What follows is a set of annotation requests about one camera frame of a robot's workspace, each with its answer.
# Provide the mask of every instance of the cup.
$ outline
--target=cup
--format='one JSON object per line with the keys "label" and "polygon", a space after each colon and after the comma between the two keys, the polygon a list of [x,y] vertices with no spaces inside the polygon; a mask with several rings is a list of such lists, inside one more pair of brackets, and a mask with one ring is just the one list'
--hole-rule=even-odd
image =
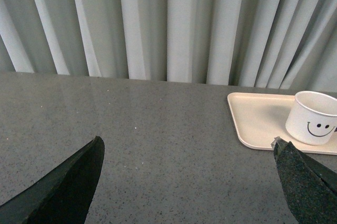
{"label": "cup", "polygon": [[295,95],[285,128],[295,139],[310,145],[326,144],[337,127],[337,99],[314,91]]}

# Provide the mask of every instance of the white curtain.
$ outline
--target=white curtain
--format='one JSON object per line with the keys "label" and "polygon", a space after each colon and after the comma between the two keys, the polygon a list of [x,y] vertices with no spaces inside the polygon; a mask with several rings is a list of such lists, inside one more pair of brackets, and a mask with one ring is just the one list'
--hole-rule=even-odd
{"label": "white curtain", "polygon": [[0,71],[337,92],[337,0],[0,0]]}

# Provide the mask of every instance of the gray countertop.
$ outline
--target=gray countertop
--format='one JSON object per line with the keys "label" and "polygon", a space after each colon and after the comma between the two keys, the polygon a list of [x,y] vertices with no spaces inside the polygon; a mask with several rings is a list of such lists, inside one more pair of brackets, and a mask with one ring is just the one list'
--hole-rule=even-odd
{"label": "gray countertop", "polygon": [[294,91],[29,73],[2,73],[0,87],[0,204],[99,135],[86,223],[296,223],[273,153],[238,140],[227,103]]}

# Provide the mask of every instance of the smiley face drawing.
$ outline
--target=smiley face drawing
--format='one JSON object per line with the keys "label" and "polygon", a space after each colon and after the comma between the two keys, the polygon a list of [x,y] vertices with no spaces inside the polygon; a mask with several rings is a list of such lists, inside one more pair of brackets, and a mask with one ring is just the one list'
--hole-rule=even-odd
{"label": "smiley face drawing", "polygon": [[336,127],[333,126],[331,128],[330,125],[321,125],[321,124],[317,124],[316,126],[311,125],[309,128],[309,124],[310,122],[308,122],[308,132],[316,137],[324,137],[327,136],[329,133],[331,133]]}

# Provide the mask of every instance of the beige tray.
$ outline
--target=beige tray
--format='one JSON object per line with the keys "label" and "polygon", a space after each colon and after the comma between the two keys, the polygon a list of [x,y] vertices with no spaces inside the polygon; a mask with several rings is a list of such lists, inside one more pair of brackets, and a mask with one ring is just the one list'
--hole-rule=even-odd
{"label": "beige tray", "polygon": [[306,153],[337,155],[337,132],[325,145],[312,146],[290,136],[285,122],[295,97],[289,95],[231,93],[227,100],[237,136],[248,148],[272,150],[271,143],[280,136]]}

